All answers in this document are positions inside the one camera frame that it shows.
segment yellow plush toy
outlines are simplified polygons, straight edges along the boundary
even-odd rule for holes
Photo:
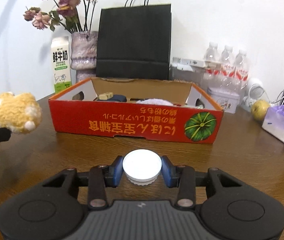
[[[25,134],[37,128],[41,121],[42,110],[32,94],[0,94],[0,128]]]

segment bottle cap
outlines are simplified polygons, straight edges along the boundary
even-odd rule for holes
[[[233,47],[232,47],[232,46],[225,45],[224,49],[229,50],[229,51],[232,51],[232,50],[233,50]]]
[[[239,50],[239,53],[242,54],[242,55],[244,55],[244,56],[246,56],[246,51],[243,50],[243,49],[240,49],[240,50]]]
[[[155,152],[146,149],[134,150],[123,160],[123,170],[127,178],[137,185],[148,185],[154,182],[161,168],[161,158]]]
[[[218,44],[216,42],[210,41],[210,47],[218,47]]]

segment red cardboard box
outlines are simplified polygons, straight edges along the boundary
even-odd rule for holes
[[[125,95],[127,102],[95,101],[106,92]],[[136,104],[147,98],[174,106]],[[205,109],[191,108],[196,104]],[[57,132],[169,142],[213,143],[223,116],[195,84],[167,80],[85,79],[52,96],[49,106]]]

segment white wall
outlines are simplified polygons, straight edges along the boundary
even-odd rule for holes
[[[98,0],[92,29],[98,29],[101,8],[125,1]],[[235,53],[248,52],[250,73],[263,81],[271,99],[284,88],[284,0],[150,0],[157,3],[172,4],[171,56],[200,59],[210,41],[218,42],[219,49],[229,44]],[[36,30],[22,16],[25,6],[49,11],[53,5],[0,0],[0,92],[30,91],[37,99],[53,93],[50,43],[67,32],[62,27],[54,34]]]

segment fresh milk carton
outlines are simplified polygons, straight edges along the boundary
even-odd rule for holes
[[[52,40],[52,64],[54,70],[54,89],[58,93],[72,85],[70,72],[69,37]]]

